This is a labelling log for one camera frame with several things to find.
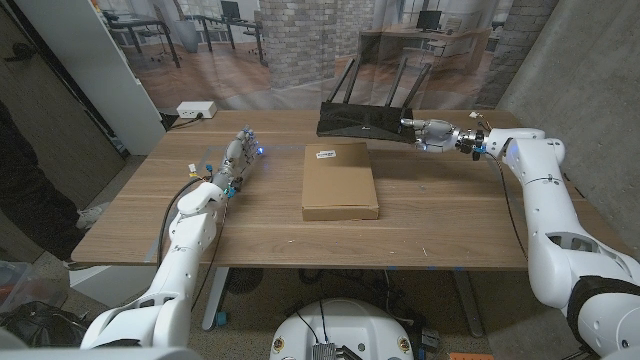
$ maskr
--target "table leg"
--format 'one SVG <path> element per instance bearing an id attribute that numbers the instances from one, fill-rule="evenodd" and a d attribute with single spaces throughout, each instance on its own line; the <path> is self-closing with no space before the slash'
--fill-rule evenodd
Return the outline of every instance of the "table leg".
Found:
<path id="1" fill-rule="evenodd" d="M 212 330 L 216 325 L 216 314 L 218 313 L 218 308 L 220 307 L 222 292 L 224 291 L 224 285 L 227 282 L 228 274 L 229 268 L 216 268 L 216 273 L 213 276 L 213 285 L 211 285 L 211 291 L 209 292 L 207 309 L 205 310 L 204 318 L 202 319 L 202 329 L 204 329 L 205 331 Z"/>
<path id="2" fill-rule="evenodd" d="M 176 63 L 176 67 L 180 68 L 180 61 L 178 61 L 178 54 L 176 54 L 176 49 L 173 47 L 173 42 L 171 41 L 171 36 L 169 35 L 169 29 L 167 25 L 162 24 L 162 31 L 164 31 L 165 36 L 167 37 L 167 43 L 169 44 L 169 49 L 171 49 L 171 56 L 173 56 L 173 62 Z"/>
<path id="3" fill-rule="evenodd" d="M 132 27 L 128 27 L 127 29 L 129 29 L 129 35 L 131 35 L 131 41 L 133 41 L 133 45 L 136 46 L 136 50 L 138 50 L 138 53 L 142 54 L 142 49 L 140 49 L 140 44 L 138 43 L 136 32 L 133 31 Z"/>
<path id="4" fill-rule="evenodd" d="M 228 31 L 227 34 L 229 34 L 229 41 L 231 41 L 231 48 L 235 50 L 236 44 L 233 43 L 233 34 L 231 33 L 231 25 L 229 25 L 228 23 L 227 23 L 227 31 Z"/>
<path id="5" fill-rule="evenodd" d="M 487 43 L 489 42 L 489 36 L 491 35 L 491 29 L 487 29 L 483 33 L 480 33 L 475 38 L 475 46 L 473 47 L 473 52 L 471 53 L 471 58 L 469 62 L 467 62 L 467 66 L 464 68 L 465 74 L 473 74 L 478 67 L 480 66 L 480 62 L 482 61 L 482 56 L 484 55 L 484 50 L 487 48 Z"/>
<path id="6" fill-rule="evenodd" d="M 263 66 L 268 66 L 267 62 L 264 60 L 262 56 L 262 43 L 260 43 L 260 29 L 256 28 L 256 43 L 258 44 L 258 56 L 260 57 L 260 64 Z"/>
<path id="7" fill-rule="evenodd" d="M 202 27 L 204 29 L 204 38 L 207 39 L 207 45 L 209 46 L 209 52 L 213 52 L 211 48 L 211 38 L 209 38 L 209 29 L 207 28 L 207 19 L 202 19 Z"/>
<path id="8" fill-rule="evenodd" d="M 477 338 L 484 336 L 482 321 L 478 314 L 478 305 L 476 304 L 476 298 L 473 295 L 473 290 L 471 289 L 469 273 L 466 271 L 454 271 L 453 278 L 456 280 L 456 287 L 458 288 L 458 294 L 460 295 L 462 309 L 464 310 L 467 322 L 469 323 L 471 335 Z"/>

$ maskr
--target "black router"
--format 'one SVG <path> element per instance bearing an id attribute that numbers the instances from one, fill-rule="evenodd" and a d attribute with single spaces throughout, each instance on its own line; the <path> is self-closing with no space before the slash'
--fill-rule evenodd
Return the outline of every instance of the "black router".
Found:
<path id="1" fill-rule="evenodd" d="M 416 95 L 420 84 L 431 69 L 431 64 L 427 63 L 420 71 L 416 82 L 413 84 L 409 95 L 401 108 L 391 107 L 391 101 L 398 89 L 398 84 L 402 73 L 407 65 L 407 57 L 400 61 L 398 72 L 393 80 L 387 101 L 384 106 L 349 104 L 349 98 L 356 82 L 358 70 L 360 69 L 361 57 L 358 55 L 354 61 L 350 59 L 345 66 L 342 75 L 336 82 L 335 87 L 329 94 L 327 101 L 320 105 L 320 121 L 316 134 L 318 136 L 346 136 L 365 139 L 390 140 L 413 144 L 416 142 L 415 131 L 401 125 L 401 119 L 413 119 L 413 111 L 409 104 Z M 340 86 L 349 74 L 349 71 L 356 64 L 355 70 L 349 79 L 347 91 L 342 103 L 334 103 L 333 98 L 338 93 Z"/>

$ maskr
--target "white label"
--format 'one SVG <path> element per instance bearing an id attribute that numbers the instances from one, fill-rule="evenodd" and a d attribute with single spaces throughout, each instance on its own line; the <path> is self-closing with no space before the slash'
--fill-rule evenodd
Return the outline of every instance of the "white label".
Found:
<path id="1" fill-rule="evenodd" d="M 319 153 L 316 154 L 316 158 L 318 159 L 324 159 L 328 157 L 336 157 L 336 151 L 335 150 L 320 151 Z"/>

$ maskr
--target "table frame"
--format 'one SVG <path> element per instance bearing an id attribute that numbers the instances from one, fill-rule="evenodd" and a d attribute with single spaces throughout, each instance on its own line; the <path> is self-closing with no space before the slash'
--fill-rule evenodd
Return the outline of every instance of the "table frame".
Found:
<path id="1" fill-rule="evenodd" d="M 200 21 L 200 23 L 202 24 L 202 27 L 204 28 L 205 39 L 207 39 L 209 52 L 212 52 L 213 48 L 211 47 L 211 37 L 209 36 L 209 30 L 207 28 L 207 20 L 211 22 L 215 22 L 217 24 L 224 24 L 227 26 L 227 34 L 229 35 L 229 42 L 231 43 L 231 48 L 234 50 L 236 49 L 236 44 L 233 41 L 233 33 L 231 32 L 231 25 L 254 29 L 256 32 L 255 37 L 256 37 L 256 44 L 258 46 L 258 56 L 260 58 L 260 64 L 263 66 L 269 66 L 267 61 L 264 59 L 264 56 L 262 55 L 262 42 L 260 40 L 260 29 L 262 29 L 262 26 L 256 23 L 227 20 L 225 18 L 218 19 L 212 16 L 204 16 L 204 15 L 187 15 L 186 18 Z"/>
<path id="2" fill-rule="evenodd" d="M 171 35 L 169 35 L 169 28 L 167 27 L 167 24 L 165 24 L 163 21 L 154 19 L 150 16 L 143 16 L 138 14 L 131 14 L 131 16 L 139 18 L 139 20 L 117 22 L 117 21 L 111 21 L 107 19 L 107 23 L 109 24 L 109 27 L 114 30 L 125 29 L 125 28 L 128 29 L 129 35 L 131 36 L 131 40 L 133 41 L 133 45 L 135 45 L 136 50 L 138 51 L 139 54 L 142 54 L 142 49 L 140 48 L 138 37 L 135 31 L 133 31 L 133 28 L 140 27 L 140 26 L 160 25 L 162 27 L 162 31 L 164 32 L 164 35 L 167 37 L 167 43 L 169 44 L 169 49 L 171 49 L 171 57 L 173 58 L 173 62 L 176 64 L 177 68 L 180 68 L 180 61 L 178 60 L 178 54 L 176 53 L 176 49 L 173 46 L 173 42 L 171 41 Z"/>

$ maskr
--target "cardboard box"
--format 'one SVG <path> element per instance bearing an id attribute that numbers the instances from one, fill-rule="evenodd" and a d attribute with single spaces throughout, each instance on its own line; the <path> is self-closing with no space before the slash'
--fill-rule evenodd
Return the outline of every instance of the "cardboard box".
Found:
<path id="1" fill-rule="evenodd" d="M 378 208 L 366 143 L 307 145 L 302 181 L 304 221 L 375 220 Z"/>

